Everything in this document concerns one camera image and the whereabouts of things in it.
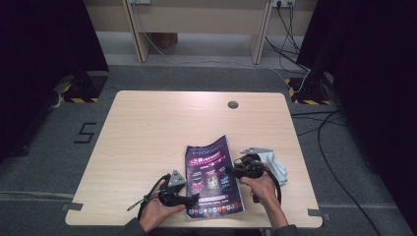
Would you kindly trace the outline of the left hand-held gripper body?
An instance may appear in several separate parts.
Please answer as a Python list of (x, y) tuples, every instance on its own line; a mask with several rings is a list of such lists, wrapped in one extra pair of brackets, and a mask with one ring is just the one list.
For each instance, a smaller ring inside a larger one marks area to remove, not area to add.
[(186, 179), (174, 169), (167, 174), (164, 183), (159, 188), (158, 198), (166, 207), (175, 207), (186, 204), (186, 198), (179, 195), (185, 187)]

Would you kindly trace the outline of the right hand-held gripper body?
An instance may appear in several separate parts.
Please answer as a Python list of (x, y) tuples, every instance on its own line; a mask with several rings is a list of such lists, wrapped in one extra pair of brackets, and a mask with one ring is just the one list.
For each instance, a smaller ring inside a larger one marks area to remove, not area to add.
[(240, 157), (243, 160), (243, 167), (240, 168), (243, 170), (242, 177), (249, 177), (252, 179), (260, 178), (266, 172), (268, 175), (271, 174), (270, 170), (265, 167), (261, 161), (260, 153), (269, 152), (269, 148), (261, 147), (248, 147), (241, 151), (242, 156)]

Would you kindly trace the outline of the magazine with dark illustrated cover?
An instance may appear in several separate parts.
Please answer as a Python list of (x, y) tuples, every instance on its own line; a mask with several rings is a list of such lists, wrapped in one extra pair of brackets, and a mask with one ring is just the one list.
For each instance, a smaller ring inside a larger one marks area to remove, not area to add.
[(198, 201), (187, 208), (190, 219), (223, 217), (245, 211), (237, 179), (226, 171), (231, 166), (225, 136), (204, 147), (187, 147), (186, 196), (199, 195)]

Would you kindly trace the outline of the pale blue wiping cloth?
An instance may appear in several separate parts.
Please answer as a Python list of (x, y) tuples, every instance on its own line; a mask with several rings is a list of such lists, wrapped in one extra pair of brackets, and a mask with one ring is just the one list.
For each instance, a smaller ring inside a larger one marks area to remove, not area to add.
[(275, 156), (273, 151), (260, 153), (261, 161), (268, 165), (269, 170), (277, 179), (280, 186), (287, 183), (287, 170)]

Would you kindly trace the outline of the person's left hand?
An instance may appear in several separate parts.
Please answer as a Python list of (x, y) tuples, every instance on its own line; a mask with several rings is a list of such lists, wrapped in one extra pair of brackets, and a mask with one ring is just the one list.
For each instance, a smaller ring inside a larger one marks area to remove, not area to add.
[(152, 190), (138, 222), (147, 233), (150, 233), (170, 215), (181, 212), (185, 208), (184, 205), (165, 206), (159, 200), (156, 190)]

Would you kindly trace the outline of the person's right hand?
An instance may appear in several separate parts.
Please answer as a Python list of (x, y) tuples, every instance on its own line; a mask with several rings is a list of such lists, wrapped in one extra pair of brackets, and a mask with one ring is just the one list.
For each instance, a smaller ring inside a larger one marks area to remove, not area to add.
[(278, 206), (279, 201), (276, 196), (276, 188), (272, 179), (265, 172), (264, 175), (257, 179), (242, 177), (240, 183), (251, 188), (252, 195), (259, 198), (264, 207)]

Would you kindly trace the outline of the black stand base hazard striped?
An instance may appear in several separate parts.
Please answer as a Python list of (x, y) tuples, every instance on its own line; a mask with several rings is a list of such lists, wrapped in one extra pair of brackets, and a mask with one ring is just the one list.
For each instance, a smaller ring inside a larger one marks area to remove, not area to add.
[(311, 81), (309, 75), (300, 78), (287, 78), (288, 93), (291, 101), (296, 104), (331, 105), (328, 93), (321, 80)]
[(107, 74), (87, 74), (84, 79), (71, 79), (61, 93), (61, 100), (72, 103), (98, 102), (108, 79)]

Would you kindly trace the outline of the brown cardboard box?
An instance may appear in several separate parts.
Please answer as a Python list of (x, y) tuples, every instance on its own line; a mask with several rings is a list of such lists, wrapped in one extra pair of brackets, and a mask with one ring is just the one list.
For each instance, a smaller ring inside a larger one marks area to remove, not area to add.
[(178, 42), (178, 34), (174, 32), (152, 32), (150, 40), (156, 48), (169, 49)]

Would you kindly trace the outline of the black curtain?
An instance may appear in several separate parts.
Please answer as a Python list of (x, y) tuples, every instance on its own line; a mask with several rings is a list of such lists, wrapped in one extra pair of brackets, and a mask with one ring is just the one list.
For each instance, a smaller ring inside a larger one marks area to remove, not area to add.
[(417, 235), (417, 0), (317, 0), (299, 54), (333, 77), (348, 121)]
[(0, 162), (61, 79), (107, 69), (84, 0), (0, 0)]

